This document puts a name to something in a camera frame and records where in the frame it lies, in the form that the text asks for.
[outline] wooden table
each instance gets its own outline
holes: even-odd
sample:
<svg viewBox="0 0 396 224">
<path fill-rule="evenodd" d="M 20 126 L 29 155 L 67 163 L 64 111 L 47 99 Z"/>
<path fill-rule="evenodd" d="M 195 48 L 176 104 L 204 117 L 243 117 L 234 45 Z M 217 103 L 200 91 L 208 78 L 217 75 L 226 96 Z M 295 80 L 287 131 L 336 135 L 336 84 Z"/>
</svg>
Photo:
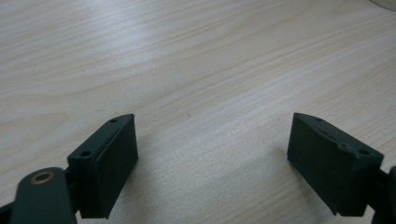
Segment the wooden table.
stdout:
<svg viewBox="0 0 396 224">
<path fill-rule="evenodd" d="M 350 1 L 2 1 L 0 204 L 105 121 L 136 114 L 140 160 L 110 219 L 334 217 L 287 161 L 293 112 L 396 164 L 396 13 Z"/>
</svg>

